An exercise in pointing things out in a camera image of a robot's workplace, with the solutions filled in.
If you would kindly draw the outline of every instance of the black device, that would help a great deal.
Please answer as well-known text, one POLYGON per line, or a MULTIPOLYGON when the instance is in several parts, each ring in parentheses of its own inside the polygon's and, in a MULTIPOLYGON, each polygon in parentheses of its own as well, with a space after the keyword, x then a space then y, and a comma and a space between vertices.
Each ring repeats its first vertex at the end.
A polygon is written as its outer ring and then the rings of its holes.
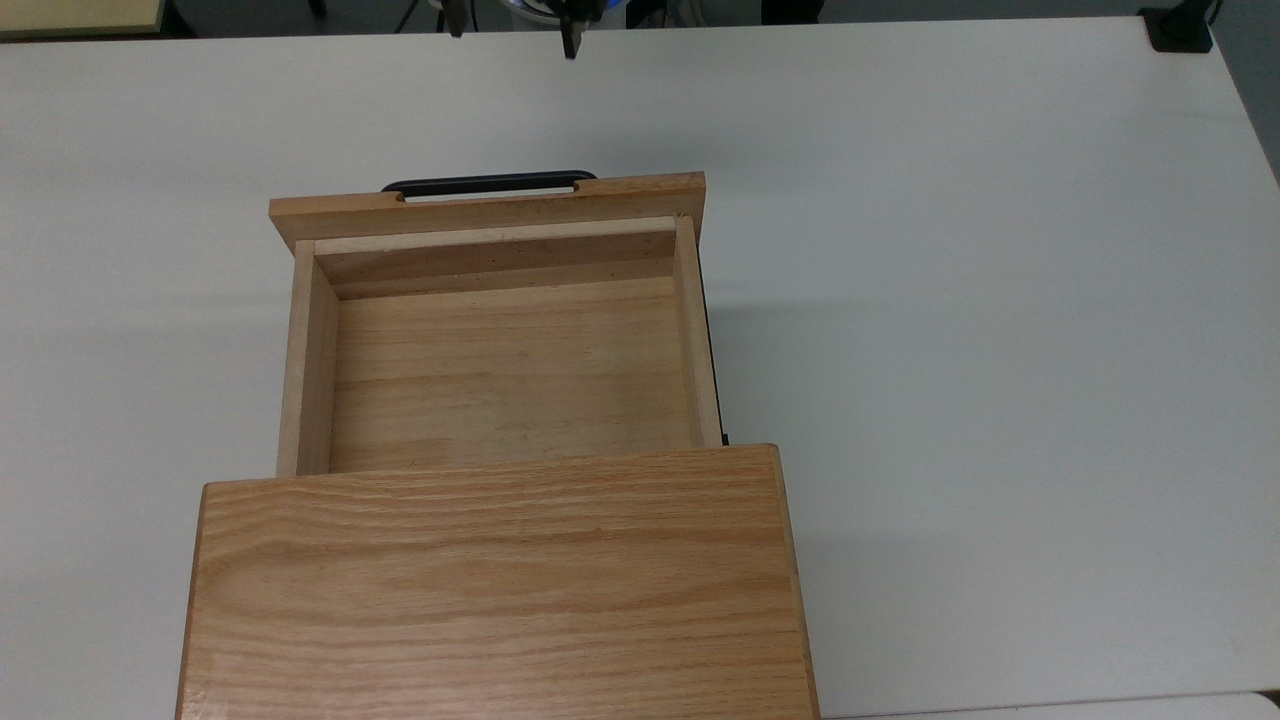
POLYGON ((1208 32, 1204 13, 1215 0, 1183 0, 1175 8, 1143 8, 1138 10, 1147 22, 1147 37, 1157 53, 1208 53, 1213 36, 1208 32))

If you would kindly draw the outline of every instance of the wooden box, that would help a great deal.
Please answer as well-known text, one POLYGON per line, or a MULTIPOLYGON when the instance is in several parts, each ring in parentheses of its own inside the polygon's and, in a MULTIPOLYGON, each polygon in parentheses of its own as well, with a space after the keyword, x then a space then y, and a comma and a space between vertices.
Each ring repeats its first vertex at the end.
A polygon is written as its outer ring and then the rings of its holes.
POLYGON ((271 201, 296 259, 279 477, 721 445, 701 173, 271 201))
POLYGON ((211 483, 205 717, 818 720, 777 451, 211 483))

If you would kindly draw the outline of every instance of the wood grain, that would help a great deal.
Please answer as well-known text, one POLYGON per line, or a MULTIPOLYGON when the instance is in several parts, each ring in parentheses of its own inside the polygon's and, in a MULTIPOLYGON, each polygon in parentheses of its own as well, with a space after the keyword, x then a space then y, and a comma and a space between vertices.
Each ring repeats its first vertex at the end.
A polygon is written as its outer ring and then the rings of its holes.
POLYGON ((340 300, 671 274, 675 218, 316 241, 340 300))
POLYGON ((329 470, 691 447, 671 277, 340 305, 329 470))
POLYGON ((776 448, 212 483, 179 720, 817 720, 776 448))
POLYGON ((283 197, 270 217, 292 250, 301 240, 690 215, 701 232, 703 173, 579 181, 573 192, 406 202, 398 192, 283 197))
POLYGON ((716 395, 716 368, 712 364, 710 332, 707 328, 707 302, 703 299, 703 272, 694 240, 694 222, 676 218, 672 279, 676 292, 676 318, 684 354, 685 398, 689 402, 689 430, 694 447, 717 447, 721 434, 719 398, 716 395))
POLYGON ((329 471, 337 346, 338 296, 315 260, 315 243, 300 242, 294 249, 276 477, 329 471))

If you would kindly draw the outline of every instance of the oak wood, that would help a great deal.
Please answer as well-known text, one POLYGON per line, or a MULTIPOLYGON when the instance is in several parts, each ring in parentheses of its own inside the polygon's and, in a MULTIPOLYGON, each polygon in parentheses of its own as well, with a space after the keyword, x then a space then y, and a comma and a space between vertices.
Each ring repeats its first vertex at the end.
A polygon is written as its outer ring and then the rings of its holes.
POLYGON ((817 720, 776 448, 212 483, 178 719, 817 720))
POLYGON ((694 223, 687 215, 676 218, 672 279, 676 292, 676 318, 685 397, 689 402, 689 430, 694 447, 721 445, 719 398, 716 396, 716 368, 712 364, 707 304, 703 300, 703 273, 698 261, 694 223))
POLYGON ((338 296, 315 260, 315 243, 294 247, 293 300, 284 360, 278 477, 329 470, 338 296))
POLYGON ((352 252, 381 252, 413 250, 417 247, 444 247, 453 245, 485 245, 490 242, 518 242, 562 240, 645 233, 676 232, 676 218, 623 218, 620 220, 594 220, 586 223, 553 223, 547 225, 516 225, 508 228, 472 228, 465 231, 417 232, 404 234, 375 234, 369 237, 335 237, 316 241, 316 255, 347 255, 352 252))
POLYGON ((348 300, 334 473, 691 447, 671 277, 348 300))
POLYGON ((690 215, 701 232, 703 173, 579 181, 572 192, 406 202, 398 192, 283 197, 270 218, 293 249, 300 240, 690 215))
POLYGON ((316 241, 340 300, 671 274, 675 218, 316 241))

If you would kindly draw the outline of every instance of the black cable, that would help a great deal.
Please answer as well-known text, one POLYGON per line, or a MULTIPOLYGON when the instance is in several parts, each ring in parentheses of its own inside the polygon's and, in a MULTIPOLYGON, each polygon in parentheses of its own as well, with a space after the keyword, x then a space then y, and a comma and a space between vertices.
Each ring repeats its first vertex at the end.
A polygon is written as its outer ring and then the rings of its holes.
POLYGON ((417 8, 417 0, 413 0, 412 3, 410 3, 408 4, 408 10, 404 10, 404 17, 401 18, 401 24, 396 26, 396 33, 397 35, 399 35, 399 31, 404 29, 404 23, 408 22, 408 17, 413 14, 413 9, 415 8, 417 8))

